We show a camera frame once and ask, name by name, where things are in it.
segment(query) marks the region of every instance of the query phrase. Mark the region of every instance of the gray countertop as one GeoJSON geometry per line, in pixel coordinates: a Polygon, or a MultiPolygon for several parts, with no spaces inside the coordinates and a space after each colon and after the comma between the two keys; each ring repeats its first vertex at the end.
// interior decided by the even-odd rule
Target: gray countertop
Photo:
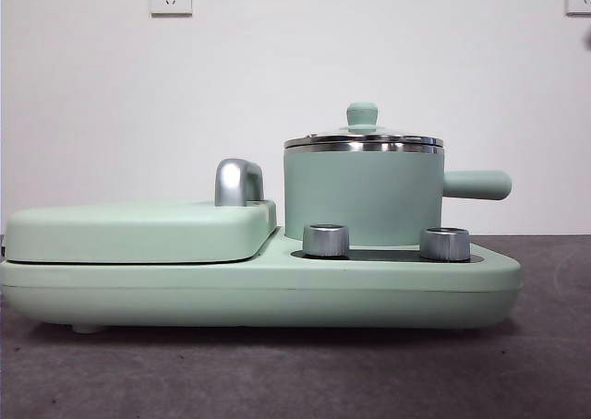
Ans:
{"type": "Polygon", "coordinates": [[[112,328],[2,305],[2,417],[591,418],[591,236],[480,236],[519,260],[483,330],[112,328]]]}

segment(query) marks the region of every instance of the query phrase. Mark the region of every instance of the appliance base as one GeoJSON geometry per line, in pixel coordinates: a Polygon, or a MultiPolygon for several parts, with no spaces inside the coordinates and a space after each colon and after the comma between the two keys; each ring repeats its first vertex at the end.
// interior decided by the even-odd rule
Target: appliance base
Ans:
{"type": "Polygon", "coordinates": [[[474,263],[291,256],[300,248],[280,229],[241,262],[4,262],[2,293],[25,316],[91,332],[125,325],[474,329],[504,320],[521,289],[519,264],[478,245],[472,253],[484,260],[474,263]]]}

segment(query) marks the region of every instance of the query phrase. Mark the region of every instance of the pot handle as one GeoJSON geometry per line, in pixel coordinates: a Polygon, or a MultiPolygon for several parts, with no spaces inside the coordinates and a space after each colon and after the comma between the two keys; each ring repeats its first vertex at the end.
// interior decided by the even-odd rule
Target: pot handle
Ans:
{"type": "Polygon", "coordinates": [[[511,177],[501,171],[445,172],[447,198],[502,200],[511,193],[511,177]]]}

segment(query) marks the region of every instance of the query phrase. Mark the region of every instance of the appliance foot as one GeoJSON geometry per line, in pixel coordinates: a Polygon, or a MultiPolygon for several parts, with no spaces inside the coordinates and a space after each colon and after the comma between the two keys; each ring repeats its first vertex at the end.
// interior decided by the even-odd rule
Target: appliance foot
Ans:
{"type": "Polygon", "coordinates": [[[104,325],[72,324],[72,330],[79,334],[98,333],[107,329],[104,325]]]}

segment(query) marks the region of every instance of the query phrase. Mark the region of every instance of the glass lid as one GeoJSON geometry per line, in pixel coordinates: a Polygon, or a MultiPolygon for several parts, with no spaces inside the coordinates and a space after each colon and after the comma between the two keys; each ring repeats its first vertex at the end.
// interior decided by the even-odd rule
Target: glass lid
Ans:
{"type": "Polygon", "coordinates": [[[286,149],[316,144],[339,142],[413,144],[443,147],[443,141],[437,138],[406,135],[404,132],[389,130],[377,126],[378,107],[373,102],[353,102],[347,108],[347,126],[327,133],[311,133],[303,138],[285,142],[286,149]]]}

